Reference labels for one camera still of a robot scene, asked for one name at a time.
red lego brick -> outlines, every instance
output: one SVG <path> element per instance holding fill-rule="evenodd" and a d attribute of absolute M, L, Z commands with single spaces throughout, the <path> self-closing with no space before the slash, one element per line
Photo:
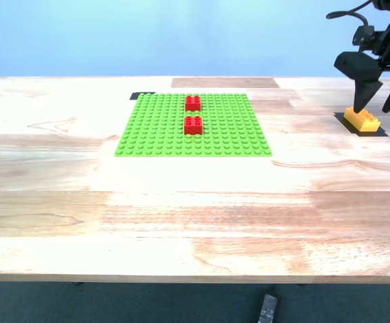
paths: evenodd
<path fill-rule="evenodd" d="M 199 96 L 186 96 L 184 108 L 186 111 L 201 111 L 201 98 Z"/>
<path fill-rule="evenodd" d="M 185 135 L 202 135 L 202 119 L 200 116 L 187 116 L 184 119 Z"/>

dark floor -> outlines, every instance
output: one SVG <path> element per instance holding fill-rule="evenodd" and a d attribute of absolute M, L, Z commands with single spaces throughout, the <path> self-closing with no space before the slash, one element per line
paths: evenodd
<path fill-rule="evenodd" d="M 0 283 L 0 323 L 258 321 L 271 285 Z M 278 323 L 389 323 L 390 285 L 278 285 Z"/>

wood grain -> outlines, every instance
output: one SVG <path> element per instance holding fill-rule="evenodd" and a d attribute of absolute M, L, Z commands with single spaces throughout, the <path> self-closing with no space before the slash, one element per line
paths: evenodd
<path fill-rule="evenodd" d="M 175 77 L 172 87 L 278 88 L 272 77 Z"/>
<path fill-rule="evenodd" d="M 244 92 L 274 155 L 115 158 L 143 91 Z M 344 78 L 0 78 L 0 280 L 390 283 L 388 91 L 358 137 Z"/>

black cable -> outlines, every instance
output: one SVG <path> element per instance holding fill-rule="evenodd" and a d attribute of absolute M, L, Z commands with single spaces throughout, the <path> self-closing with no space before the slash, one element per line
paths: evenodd
<path fill-rule="evenodd" d="M 352 11 L 352 12 L 358 11 L 359 9 L 366 7 L 367 5 L 369 5 L 372 2 L 373 2 L 373 0 L 368 0 L 367 2 L 364 2 L 362 5 L 359 5 L 358 7 L 354 8 L 352 10 L 349 10 L 349 11 Z"/>
<path fill-rule="evenodd" d="M 362 23 L 364 26 L 368 26 L 368 20 L 363 15 L 353 12 L 353 11 L 335 11 L 327 14 L 327 19 L 335 19 L 339 17 L 343 17 L 344 15 L 351 15 L 352 17 L 356 17 L 360 20 L 362 20 Z"/>
<path fill-rule="evenodd" d="M 358 7 L 351 9 L 351 10 L 348 10 L 348 11 L 330 12 L 329 14 L 327 14 L 326 18 L 327 19 L 336 19 L 336 18 L 344 17 L 345 15 L 351 15 L 352 17 L 356 17 L 356 18 L 362 20 L 362 23 L 364 24 L 364 26 L 368 26 L 368 20 L 363 15 L 356 13 L 356 11 L 358 11 L 359 9 L 362 9 L 363 7 L 366 7 L 371 2 L 373 2 L 373 1 L 368 0 L 368 1 L 364 2 L 362 5 L 359 5 Z"/>

yellow lego brick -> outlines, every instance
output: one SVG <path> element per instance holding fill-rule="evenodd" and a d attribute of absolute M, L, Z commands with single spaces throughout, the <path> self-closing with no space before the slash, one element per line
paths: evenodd
<path fill-rule="evenodd" d="M 355 113 L 353 106 L 346 109 L 344 118 L 361 133 L 376 132 L 381 125 L 379 119 L 375 118 L 365 109 L 362 109 L 359 113 Z"/>

